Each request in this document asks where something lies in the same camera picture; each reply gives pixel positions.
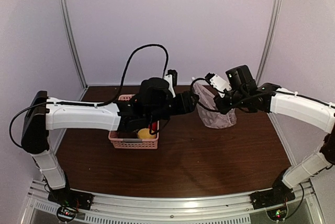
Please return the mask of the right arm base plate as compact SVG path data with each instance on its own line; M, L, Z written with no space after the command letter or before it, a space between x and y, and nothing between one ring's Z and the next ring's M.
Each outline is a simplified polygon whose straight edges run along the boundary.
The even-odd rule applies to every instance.
M295 198L295 194L292 192L278 193L275 192L273 189L254 192L250 195L251 203L254 210L283 205L288 201L294 200Z

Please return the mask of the clear zip top bag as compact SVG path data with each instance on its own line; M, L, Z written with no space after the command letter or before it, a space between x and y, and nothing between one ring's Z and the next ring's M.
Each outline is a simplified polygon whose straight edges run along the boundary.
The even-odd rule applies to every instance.
M203 124L212 129L226 129L234 126L237 123L235 110L232 109L227 114L218 112L215 102L214 94L202 85L196 78L192 78L192 91L198 96L197 111Z

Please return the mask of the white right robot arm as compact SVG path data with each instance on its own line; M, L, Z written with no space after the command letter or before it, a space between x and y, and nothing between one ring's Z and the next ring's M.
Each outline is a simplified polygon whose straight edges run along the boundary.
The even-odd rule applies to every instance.
M232 109L249 113L266 112L276 120L275 128L285 139L295 159L269 191L268 198L279 204L288 191L299 183L334 166L334 104L292 92L279 85L265 83L260 87L253 81L229 84L210 80L218 91L215 104L226 114Z

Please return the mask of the red toy fruit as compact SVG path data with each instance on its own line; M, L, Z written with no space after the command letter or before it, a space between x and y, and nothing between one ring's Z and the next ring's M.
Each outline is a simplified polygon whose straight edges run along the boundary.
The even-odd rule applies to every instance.
M149 134L155 135L158 132L158 122L151 122L149 124Z

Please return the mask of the yellow toy fruit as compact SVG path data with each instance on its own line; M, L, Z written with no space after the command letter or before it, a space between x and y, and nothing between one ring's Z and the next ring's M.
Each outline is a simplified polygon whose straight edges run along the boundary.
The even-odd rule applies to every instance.
M137 137L138 139L155 139L156 135L152 135L149 128L143 128L137 132Z

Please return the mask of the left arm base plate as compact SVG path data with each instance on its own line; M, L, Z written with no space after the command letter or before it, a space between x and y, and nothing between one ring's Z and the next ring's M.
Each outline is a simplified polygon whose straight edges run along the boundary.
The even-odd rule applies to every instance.
M49 189L48 200L60 206L72 208L74 210L90 210L94 196L91 193L80 192L69 189Z

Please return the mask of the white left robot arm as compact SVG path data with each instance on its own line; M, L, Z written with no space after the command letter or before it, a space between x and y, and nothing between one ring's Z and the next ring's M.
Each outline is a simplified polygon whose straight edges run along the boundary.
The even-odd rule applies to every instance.
M107 103L62 101L39 91L25 116L21 146L31 154L55 197L64 205L75 201L48 143L48 132L55 129L102 129L132 132L154 122L194 111L195 97L189 91L175 93L169 76L142 81L139 93L129 101Z

